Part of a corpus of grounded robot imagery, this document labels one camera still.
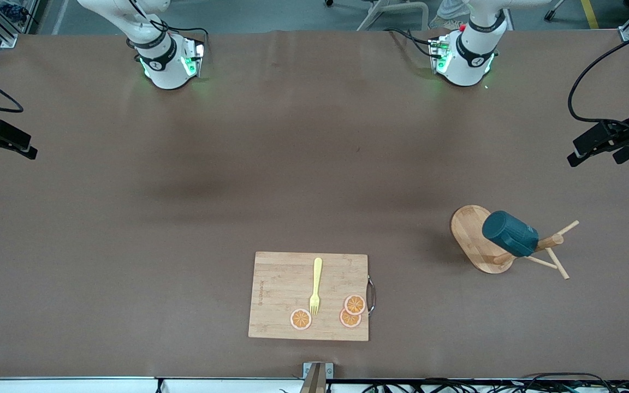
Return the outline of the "silver left base connector box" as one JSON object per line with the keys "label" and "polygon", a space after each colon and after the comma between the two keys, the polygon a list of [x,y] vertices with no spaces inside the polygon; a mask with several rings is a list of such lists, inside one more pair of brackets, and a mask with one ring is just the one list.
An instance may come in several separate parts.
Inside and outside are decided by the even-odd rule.
{"label": "silver left base connector box", "polygon": [[446,34],[428,40],[430,65],[434,74],[444,74],[452,60],[453,54],[449,38],[450,34]]}

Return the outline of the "person leg with shoe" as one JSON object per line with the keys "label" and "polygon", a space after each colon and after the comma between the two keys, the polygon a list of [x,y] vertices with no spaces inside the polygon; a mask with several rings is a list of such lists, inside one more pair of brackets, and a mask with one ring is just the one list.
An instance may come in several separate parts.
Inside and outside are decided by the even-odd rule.
{"label": "person leg with shoe", "polygon": [[469,14],[470,9],[464,0],[442,0],[428,26],[429,29],[457,30],[462,24],[459,17]]}

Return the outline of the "silver base connector box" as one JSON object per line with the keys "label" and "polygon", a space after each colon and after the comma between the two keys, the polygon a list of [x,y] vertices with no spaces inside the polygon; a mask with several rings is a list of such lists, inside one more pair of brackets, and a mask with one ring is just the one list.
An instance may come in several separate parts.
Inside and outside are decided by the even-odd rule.
{"label": "silver base connector box", "polygon": [[449,38],[450,34],[446,34],[428,40],[430,65],[434,74],[444,74],[452,60],[453,54]]}
{"label": "silver base connector box", "polygon": [[189,78],[200,77],[205,52],[205,43],[192,38],[183,38],[181,62]]}

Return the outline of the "teal mug yellow inside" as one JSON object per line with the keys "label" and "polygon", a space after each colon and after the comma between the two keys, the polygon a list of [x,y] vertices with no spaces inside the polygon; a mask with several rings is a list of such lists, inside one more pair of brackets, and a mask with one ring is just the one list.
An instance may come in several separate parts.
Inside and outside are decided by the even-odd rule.
{"label": "teal mug yellow inside", "polygon": [[534,254],[539,242],[537,230],[506,211],[495,211],[487,216],[482,235],[515,257]]}

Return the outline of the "beige office chair base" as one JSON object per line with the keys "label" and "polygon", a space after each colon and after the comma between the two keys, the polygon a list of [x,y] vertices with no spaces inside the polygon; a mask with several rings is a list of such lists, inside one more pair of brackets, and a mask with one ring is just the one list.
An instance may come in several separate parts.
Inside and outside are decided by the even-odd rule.
{"label": "beige office chair base", "polygon": [[370,3],[369,11],[364,20],[360,23],[357,31],[364,31],[377,20],[377,18],[384,13],[396,13],[402,11],[419,10],[421,12],[421,29],[422,31],[429,30],[429,7],[424,2],[417,2],[412,0],[363,0]]}

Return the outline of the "silver right base connector box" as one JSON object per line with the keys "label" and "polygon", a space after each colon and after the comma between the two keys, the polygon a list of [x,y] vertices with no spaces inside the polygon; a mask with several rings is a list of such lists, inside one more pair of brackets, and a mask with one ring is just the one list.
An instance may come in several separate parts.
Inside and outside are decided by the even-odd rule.
{"label": "silver right base connector box", "polygon": [[183,38],[181,62],[189,78],[200,77],[205,52],[205,43],[192,38]]}

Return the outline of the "yellow plastic fork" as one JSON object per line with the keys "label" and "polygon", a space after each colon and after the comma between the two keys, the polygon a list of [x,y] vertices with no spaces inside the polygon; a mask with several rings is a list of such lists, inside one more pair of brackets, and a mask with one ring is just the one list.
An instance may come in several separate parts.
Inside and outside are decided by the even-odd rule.
{"label": "yellow plastic fork", "polygon": [[320,305],[319,286],[321,282],[321,274],[323,267],[323,259],[316,257],[313,261],[313,287],[309,300],[309,311],[312,316],[317,315]]}

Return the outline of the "wooden mug tree rack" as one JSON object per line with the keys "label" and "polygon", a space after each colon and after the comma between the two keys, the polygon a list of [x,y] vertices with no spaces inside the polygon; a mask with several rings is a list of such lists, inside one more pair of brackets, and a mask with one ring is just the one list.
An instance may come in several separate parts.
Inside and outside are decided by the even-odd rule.
{"label": "wooden mug tree rack", "polygon": [[482,225],[490,214],[491,212],[482,206],[466,205],[457,209],[451,218],[451,232],[467,259],[476,269],[484,273],[499,274],[507,271],[515,261],[526,259],[558,271],[563,279],[570,278],[557,258],[554,248],[563,244],[567,232],[579,225],[579,221],[570,223],[551,236],[544,238],[539,236],[534,254],[515,257],[482,235]]}

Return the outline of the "white table edge panel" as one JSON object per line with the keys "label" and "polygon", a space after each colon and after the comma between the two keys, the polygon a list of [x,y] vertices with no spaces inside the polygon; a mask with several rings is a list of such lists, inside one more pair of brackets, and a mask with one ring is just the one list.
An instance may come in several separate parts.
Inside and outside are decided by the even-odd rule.
{"label": "white table edge panel", "polygon": [[[300,393],[300,379],[59,378],[0,379],[0,393]],[[629,381],[393,380],[331,381],[332,393],[629,393]]]}

